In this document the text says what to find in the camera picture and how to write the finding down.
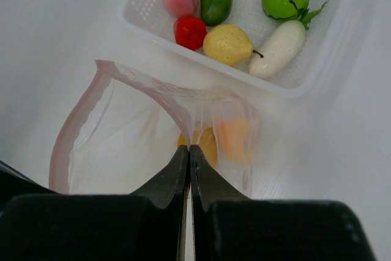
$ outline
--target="green leaves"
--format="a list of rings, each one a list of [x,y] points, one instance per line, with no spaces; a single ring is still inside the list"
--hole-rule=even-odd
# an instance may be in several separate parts
[[[318,14],[320,14],[322,12],[322,10],[324,9],[324,7],[326,6],[326,4],[328,3],[329,1],[327,0],[320,9],[318,10],[315,10],[313,12],[309,12],[309,9],[306,9],[303,14],[301,15],[300,17],[300,21],[303,23],[304,27],[305,27],[305,30],[309,30],[310,28],[308,27],[309,23],[311,23],[311,20],[313,18],[315,18]]]

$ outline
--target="white table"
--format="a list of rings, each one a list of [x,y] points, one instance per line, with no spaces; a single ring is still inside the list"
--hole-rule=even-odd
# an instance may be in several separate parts
[[[95,73],[94,59],[181,86],[170,71],[190,73],[187,86],[229,84],[263,113],[265,157],[254,170],[255,197],[344,201],[379,260],[391,260],[390,0],[357,3],[354,42],[300,100],[178,63],[119,26],[119,1],[0,0],[0,159],[47,186],[54,141]]]

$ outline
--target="ziplock bag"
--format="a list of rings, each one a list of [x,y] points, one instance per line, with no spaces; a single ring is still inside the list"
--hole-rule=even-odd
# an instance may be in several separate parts
[[[250,196],[259,112],[229,89],[177,87],[112,61],[97,72],[53,147],[49,188],[127,194],[159,172],[178,145],[199,144],[208,162]]]

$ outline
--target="yellow pear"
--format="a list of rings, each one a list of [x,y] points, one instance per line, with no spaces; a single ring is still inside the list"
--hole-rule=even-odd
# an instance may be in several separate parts
[[[253,44],[246,33],[234,24],[214,27],[203,41],[206,56],[229,66],[250,58],[253,51]]]
[[[209,164],[212,167],[217,166],[217,144],[212,128],[205,128],[201,133],[200,130],[194,130],[191,144],[199,145]],[[186,145],[186,139],[182,134],[178,138],[178,147],[181,145]]]

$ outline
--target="pear stem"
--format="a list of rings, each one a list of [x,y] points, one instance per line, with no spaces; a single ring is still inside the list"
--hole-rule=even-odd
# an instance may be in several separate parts
[[[263,54],[262,54],[262,53],[259,53],[257,50],[253,50],[252,52],[255,53],[255,54],[257,54],[257,55],[259,55],[261,58],[264,57]]]

